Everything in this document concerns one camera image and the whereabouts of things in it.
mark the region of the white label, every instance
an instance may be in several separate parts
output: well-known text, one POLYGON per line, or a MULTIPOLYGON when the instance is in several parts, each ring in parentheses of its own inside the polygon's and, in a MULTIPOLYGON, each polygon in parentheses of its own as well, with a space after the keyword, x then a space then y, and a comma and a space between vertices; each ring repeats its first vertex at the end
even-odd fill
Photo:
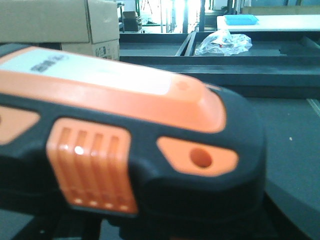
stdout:
POLYGON ((0 65, 0 70, 43 75, 154 95, 165 95, 172 74, 48 49, 34 49, 0 65))

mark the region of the cardboard box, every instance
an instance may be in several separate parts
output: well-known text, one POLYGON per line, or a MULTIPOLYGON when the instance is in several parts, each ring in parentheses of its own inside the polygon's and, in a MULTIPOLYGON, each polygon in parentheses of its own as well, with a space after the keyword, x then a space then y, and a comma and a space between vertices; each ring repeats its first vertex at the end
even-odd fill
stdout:
POLYGON ((119 40, 111 40, 96 44, 91 43, 62 43, 63 51, 95 56, 104 59, 119 60, 119 40))
POLYGON ((119 39, 117 3, 0 0, 0 43, 102 43, 119 39))

